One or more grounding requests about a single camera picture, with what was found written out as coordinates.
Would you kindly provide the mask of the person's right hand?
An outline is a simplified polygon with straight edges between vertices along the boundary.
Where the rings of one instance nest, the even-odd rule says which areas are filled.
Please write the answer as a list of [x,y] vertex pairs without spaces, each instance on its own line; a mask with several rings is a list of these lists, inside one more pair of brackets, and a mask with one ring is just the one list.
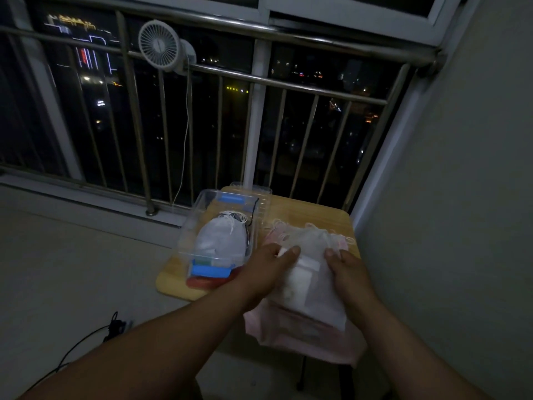
[[335,291],[343,302],[348,319],[361,328],[380,301],[362,259],[346,250],[340,250],[337,255],[340,268],[330,269]]

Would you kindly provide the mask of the person's left hand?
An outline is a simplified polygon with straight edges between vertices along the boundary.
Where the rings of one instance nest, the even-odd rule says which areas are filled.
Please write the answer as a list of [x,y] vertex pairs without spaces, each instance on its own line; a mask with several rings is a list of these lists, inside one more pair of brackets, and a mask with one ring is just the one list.
[[276,255],[281,247],[269,243],[258,248],[231,283],[243,298],[244,311],[255,308],[289,270],[279,269],[276,265]]

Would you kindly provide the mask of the white face mask bundle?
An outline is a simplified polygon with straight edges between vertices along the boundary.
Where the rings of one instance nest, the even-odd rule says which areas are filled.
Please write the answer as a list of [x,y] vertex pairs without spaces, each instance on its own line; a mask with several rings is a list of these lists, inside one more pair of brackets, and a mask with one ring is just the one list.
[[339,254],[355,243],[352,237],[313,223],[303,228],[279,219],[272,221],[269,238],[281,246],[280,255],[294,246],[301,249],[296,263],[285,272],[268,298],[286,310],[306,316],[343,332],[347,316],[334,289],[334,276],[324,257],[327,248]]

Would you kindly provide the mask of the person's right forearm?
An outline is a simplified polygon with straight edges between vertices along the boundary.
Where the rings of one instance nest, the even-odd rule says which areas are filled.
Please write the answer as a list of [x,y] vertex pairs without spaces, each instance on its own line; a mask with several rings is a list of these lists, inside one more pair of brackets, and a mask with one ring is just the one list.
[[350,309],[401,400],[493,400],[427,346],[381,302]]

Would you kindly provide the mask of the person's left forearm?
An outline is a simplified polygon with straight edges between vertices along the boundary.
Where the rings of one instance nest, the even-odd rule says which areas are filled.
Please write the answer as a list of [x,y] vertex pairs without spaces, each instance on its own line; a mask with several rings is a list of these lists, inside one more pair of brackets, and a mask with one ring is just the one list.
[[18,400],[168,400],[272,285],[236,279],[102,344]]

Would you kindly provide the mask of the white face mask with loops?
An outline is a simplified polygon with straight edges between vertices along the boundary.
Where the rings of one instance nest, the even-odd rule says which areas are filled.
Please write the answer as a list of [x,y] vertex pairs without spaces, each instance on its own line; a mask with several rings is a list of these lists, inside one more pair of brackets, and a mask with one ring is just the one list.
[[248,248],[247,220],[242,212],[220,212],[198,232],[195,251],[221,259],[243,257]]

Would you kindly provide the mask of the pink face mask stack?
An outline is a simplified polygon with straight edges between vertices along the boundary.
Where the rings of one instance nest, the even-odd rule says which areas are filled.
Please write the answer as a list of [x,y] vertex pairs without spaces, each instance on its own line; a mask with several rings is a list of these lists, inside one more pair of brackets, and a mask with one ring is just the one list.
[[[274,243],[268,237],[264,244]],[[291,351],[332,364],[356,366],[367,349],[363,334],[348,320],[343,332],[286,310],[268,296],[257,307],[244,314],[245,331],[263,346]]]

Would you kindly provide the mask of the red flat object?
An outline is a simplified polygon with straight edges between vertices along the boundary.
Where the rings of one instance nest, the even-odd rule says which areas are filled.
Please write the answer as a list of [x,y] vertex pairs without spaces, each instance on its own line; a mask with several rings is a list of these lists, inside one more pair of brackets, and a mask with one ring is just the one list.
[[185,284],[190,289],[213,290],[234,280],[241,270],[242,267],[233,269],[231,270],[230,275],[227,277],[191,276],[186,279]]

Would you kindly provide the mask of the clear storage box blue latches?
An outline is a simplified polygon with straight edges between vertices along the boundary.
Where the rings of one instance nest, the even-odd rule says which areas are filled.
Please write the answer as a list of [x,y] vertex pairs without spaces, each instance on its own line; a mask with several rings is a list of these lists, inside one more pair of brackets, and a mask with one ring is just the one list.
[[200,192],[177,239],[188,280],[225,282],[257,246],[261,197],[246,189]]

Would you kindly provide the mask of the black table leg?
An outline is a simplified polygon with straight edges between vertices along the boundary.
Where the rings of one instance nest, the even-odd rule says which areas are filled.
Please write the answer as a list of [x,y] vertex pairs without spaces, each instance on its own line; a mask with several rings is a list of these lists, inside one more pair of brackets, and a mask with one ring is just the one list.
[[[296,383],[296,390],[303,391],[305,386],[305,372],[308,358],[302,357],[299,377]],[[339,364],[337,365],[338,381],[341,392],[341,400],[355,400],[356,385],[353,382],[353,368],[351,365]]]

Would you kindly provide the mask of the white clip fan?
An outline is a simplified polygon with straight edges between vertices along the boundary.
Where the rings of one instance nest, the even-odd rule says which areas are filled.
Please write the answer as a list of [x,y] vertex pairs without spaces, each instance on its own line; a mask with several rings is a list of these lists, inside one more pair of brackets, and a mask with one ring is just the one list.
[[140,52],[154,68],[166,73],[186,75],[197,63],[192,44],[178,36],[168,24],[153,19],[143,24],[137,35]]

